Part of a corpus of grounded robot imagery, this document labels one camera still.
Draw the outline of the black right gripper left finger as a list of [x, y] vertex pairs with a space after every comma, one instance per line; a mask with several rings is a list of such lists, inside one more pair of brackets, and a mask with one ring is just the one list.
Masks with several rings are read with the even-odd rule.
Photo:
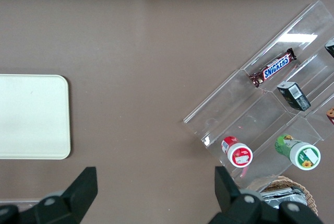
[[22, 212], [14, 204], [1, 206], [1, 223], [81, 223], [97, 193], [97, 169], [86, 167], [60, 196], [46, 197]]

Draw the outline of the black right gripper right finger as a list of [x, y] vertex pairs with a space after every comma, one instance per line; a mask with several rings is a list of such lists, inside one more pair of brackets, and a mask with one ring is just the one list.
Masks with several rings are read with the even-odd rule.
[[221, 211], [210, 223], [322, 223], [312, 210], [298, 202], [282, 202], [275, 209], [254, 191], [241, 193], [224, 166], [215, 167], [214, 189]]

